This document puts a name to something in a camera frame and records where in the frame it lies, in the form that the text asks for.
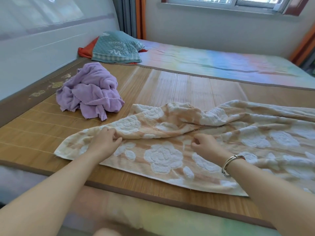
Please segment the crumpled purple cloth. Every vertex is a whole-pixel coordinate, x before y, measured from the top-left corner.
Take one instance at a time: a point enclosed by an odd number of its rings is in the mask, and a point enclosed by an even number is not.
[[[85,118],[107,119],[105,111],[118,112],[124,101],[116,90],[116,78],[99,62],[87,63],[57,90],[61,111],[80,108]]]

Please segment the floral towel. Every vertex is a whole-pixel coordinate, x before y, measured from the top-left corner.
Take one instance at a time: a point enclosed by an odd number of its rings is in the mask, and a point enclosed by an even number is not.
[[[205,133],[249,163],[315,193],[315,109],[239,100],[208,112],[187,103],[134,104],[124,119],[69,136],[55,155],[73,160],[104,126],[116,128],[124,140],[101,165],[189,189],[247,196],[219,166],[191,150],[194,134]]]

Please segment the bracelet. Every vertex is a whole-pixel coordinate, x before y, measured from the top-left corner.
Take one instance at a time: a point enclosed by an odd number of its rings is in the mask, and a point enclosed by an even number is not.
[[[227,159],[226,162],[224,163],[224,165],[222,167],[222,171],[221,171],[225,177],[231,177],[231,175],[226,172],[226,168],[231,163],[231,161],[234,161],[236,159],[246,160],[245,157],[242,155],[234,155],[234,156],[231,156],[229,159]]]

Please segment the knee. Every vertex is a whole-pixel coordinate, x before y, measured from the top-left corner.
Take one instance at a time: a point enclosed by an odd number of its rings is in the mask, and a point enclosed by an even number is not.
[[[108,228],[101,228],[93,236],[121,236],[121,234]]]

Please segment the wall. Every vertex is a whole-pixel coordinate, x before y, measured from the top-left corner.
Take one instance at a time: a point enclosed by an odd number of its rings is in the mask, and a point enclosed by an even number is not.
[[[118,30],[112,0],[0,0],[0,100],[77,58]]]
[[[315,21],[315,0],[299,17],[275,16],[147,0],[147,39],[216,51],[289,57]]]

